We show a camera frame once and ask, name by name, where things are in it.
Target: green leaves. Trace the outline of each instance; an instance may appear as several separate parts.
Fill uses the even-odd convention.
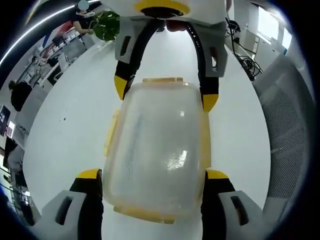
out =
[[[113,11],[103,11],[94,17],[92,29],[95,35],[103,41],[114,41],[119,34],[120,16]]]

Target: plastic lid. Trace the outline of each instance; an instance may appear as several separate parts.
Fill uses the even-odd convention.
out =
[[[106,201],[162,219],[194,210],[205,175],[202,118],[199,89],[190,83],[133,85],[118,115],[103,171]]]

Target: cable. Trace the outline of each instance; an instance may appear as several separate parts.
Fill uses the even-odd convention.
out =
[[[232,43],[232,50],[233,50],[233,54],[235,55],[235,57],[237,57],[236,55],[236,50],[235,50],[235,44],[234,44],[234,34],[232,32],[232,28],[231,28],[231,25],[230,25],[230,21],[228,18],[225,18],[228,26],[229,26],[229,29],[230,29],[230,35],[231,35],[231,43]]]
[[[1,167],[0,167],[0,169],[1,169],[2,171],[4,171],[5,173],[7,173],[7,174],[11,174],[10,172],[8,172],[8,171],[4,170],[4,169],[3,169],[3,168],[1,168]]]
[[[248,51],[248,52],[250,52],[250,53],[252,53],[252,54],[257,54],[256,52],[251,51],[251,50],[245,48],[244,46],[242,46],[242,45],[240,44],[240,42],[237,42],[237,44],[238,44],[239,46],[241,46],[244,50],[246,50],[246,51]]]
[[[236,54],[236,50],[235,50],[235,41],[234,41],[234,33],[232,31],[232,28],[231,28],[231,23],[229,21],[229,19],[226,17],[225,18],[227,24],[228,24],[228,27],[230,29],[230,33],[228,32],[227,30],[227,33],[230,34],[231,36],[231,43],[232,43],[232,51],[233,51],[233,54],[234,56],[237,58],[237,60],[239,61],[239,63],[241,64],[242,68],[244,69],[244,71],[247,73],[248,77],[250,78],[251,81],[254,81],[255,80],[255,77],[260,74],[260,73],[263,73],[260,65],[254,61],[251,57],[249,56],[238,56]],[[250,51],[249,49],[246,49],[244,48],[240,43],[238,43],[244,50],[248,51],[248,52],[251,52],[253,54],[256,54],[255,52],[253,51]]]
[[[235,32],[237,31],[237,29],[238,29],[238,26],[237,25],[235,25],[235,24],[232,24],[231,22],[230,22],[230,26],[231,25],[234,25],[235,26],[235,29],[230,29],[230,27],[229,27],[229,29],[230,29],[230,32],[228,32],[228,30],[226,30],[226,32],[229,34],[229,35],[231,35],[231,32],[233,33],[233,36],[235,35]]]

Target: chair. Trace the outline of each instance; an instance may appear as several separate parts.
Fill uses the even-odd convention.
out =
[[[47,94],[39,85],[35,85],[23,104],[21,111],[16,114],[14,123],[16,124],[16,128],[18,127],[24,135],[29,135],[37,113]]]
[[[72,64],[87,50],[86,46],[76,38],[62,47],[62,52],[65,54],[67,61]]]
[[[91,48],[93,45],[95,45],[94,40],[89,34],[85,34],[82,36],[82,41],[87,49]]]
[[[64,53],[62,53],[59,57],[58,57],[58,63],[59,63],[59,67],[60,67],[60,72],[58,74],[56,74],[53,79],[55,81],[58,81],[58,79],[62,76],[62,74],[67,70],[67,68],[70,66],[69,62],[66,59],[66,55]]]
[[[312,154],[316,107],[303,77],[279,55],[253,82],[268,128],[271,172],[263,208],[273,225],[292,205]]]

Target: window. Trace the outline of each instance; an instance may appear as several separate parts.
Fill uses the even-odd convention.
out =
[[[283,32],[282,46],[284,46],[286,49],[289,49],[290,43],[291,43],[291,39],[292,39],[292,35],[285,28],[284,32]]]
[[[278,40],[278,21],[261,7],[259,7],[258,32],[268,40],[271,40],[271,38]]]

